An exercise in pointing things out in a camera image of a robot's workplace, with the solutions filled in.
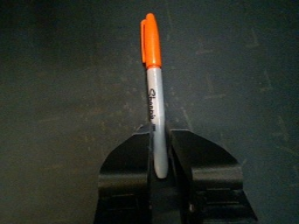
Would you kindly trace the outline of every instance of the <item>sharpie logo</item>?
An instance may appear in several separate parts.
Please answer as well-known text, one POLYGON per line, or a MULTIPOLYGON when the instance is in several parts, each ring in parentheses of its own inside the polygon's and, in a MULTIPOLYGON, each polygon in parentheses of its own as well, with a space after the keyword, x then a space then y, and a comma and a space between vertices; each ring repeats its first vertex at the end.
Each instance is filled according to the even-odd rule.
POLYGON ((149 118, 150 118, 150 120, 154 119, 153 99, 154 99, 154 90, 150 88, 149 92, 148 92, 148 104, 149 104, 149 118))

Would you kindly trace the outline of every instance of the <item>marker barrel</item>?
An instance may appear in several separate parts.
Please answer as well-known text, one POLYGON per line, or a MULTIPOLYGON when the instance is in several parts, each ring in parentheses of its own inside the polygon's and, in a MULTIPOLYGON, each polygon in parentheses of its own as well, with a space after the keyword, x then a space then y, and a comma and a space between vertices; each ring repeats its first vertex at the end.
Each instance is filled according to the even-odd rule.
POLYGON ((168 172, 168 157, 164 140, 164 88, 161 68, 146 69, 148 107, 153 125, 153 169, 157 178, 164 179, 168 172))

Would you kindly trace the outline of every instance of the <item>orange marker cap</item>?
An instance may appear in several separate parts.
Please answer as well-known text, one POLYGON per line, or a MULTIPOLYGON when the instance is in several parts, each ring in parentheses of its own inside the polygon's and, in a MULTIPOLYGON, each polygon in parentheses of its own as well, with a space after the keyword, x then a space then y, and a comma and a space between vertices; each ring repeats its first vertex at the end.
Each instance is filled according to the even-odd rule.
POLYGON ((141 54, 145 68, 161 67, 161 51, 154 15, 148 13, 141 21, 141 54))

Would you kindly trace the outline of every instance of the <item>dark wall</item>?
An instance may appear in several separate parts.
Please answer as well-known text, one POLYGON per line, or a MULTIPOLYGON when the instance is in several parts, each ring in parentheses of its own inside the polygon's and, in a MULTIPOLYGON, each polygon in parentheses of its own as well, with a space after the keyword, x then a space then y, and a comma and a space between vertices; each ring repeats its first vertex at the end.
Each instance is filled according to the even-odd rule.
POLYGON ((146 12, 168 123, 237 158, 260 224, 297 223, 297 2, 53 2, 1 3, 0 223, 92 223, 98 167, 146 123, 146 12))

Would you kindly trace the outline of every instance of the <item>sharpie marker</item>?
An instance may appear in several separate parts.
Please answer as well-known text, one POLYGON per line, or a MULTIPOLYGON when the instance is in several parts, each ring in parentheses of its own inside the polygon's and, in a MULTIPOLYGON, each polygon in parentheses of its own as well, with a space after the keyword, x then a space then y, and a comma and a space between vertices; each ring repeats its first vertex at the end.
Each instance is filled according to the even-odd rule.
POLYGON ((153 126, 153 169, 157 178, 168 172, 164 140, 164 90, 161 76, 161 53, 154 15, 148 13, 141 21, 141 54, 146 69, 149 118, 153 126))

